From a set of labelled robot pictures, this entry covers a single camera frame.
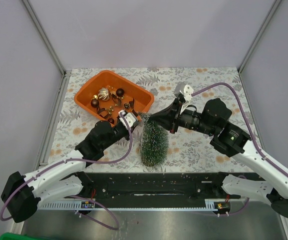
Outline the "small green christmas tree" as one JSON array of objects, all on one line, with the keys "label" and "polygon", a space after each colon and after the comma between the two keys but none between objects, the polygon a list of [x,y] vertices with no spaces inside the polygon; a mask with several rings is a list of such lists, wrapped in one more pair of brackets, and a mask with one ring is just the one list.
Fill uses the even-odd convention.
[{"label": "small green christmas tree", "polygon": [[154,121],[149,113],[141,113],[143,131],[140,141],[140,157],[147,167],[155,167],[164,163],[167,158],[169,139],[168,132]]}]

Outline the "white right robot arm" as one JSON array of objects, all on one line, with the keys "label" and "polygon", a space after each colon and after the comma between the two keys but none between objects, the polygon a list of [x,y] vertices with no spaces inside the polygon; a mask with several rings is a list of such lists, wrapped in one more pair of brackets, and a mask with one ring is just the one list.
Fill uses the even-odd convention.
[{"label": "white right robot arm", "polygon": [[254,139],[229,122],[232,111],[219,98],[207,101],[201,113],[183,109],[180,98],[149,117],[149,121],[174,134],[179,127],[212,137],[216,151],[244,163],[263,178],[262,181],[219,173],[212,181],[211,192],[217,198],[239,195],[268,204],[288,218],[288,168],[260,150]]}]

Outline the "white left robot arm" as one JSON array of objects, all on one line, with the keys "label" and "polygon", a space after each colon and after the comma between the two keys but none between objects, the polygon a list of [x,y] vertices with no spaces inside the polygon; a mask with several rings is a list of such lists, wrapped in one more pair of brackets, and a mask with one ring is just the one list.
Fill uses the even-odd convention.
[{"label": "white left robot arm", "polygon": [[133,141],[132,131],[139,121],[128,116],[118,120],[115,126],[99,121],[69,154],[42,169],[26,174],[12,173],[1,193],[3,206],[0,220],[20,223],[30,218],[44,204],[79,195],[91,195],[92,185],[74,176],[92,164],[101,164],[104,151],[122,138]]}]

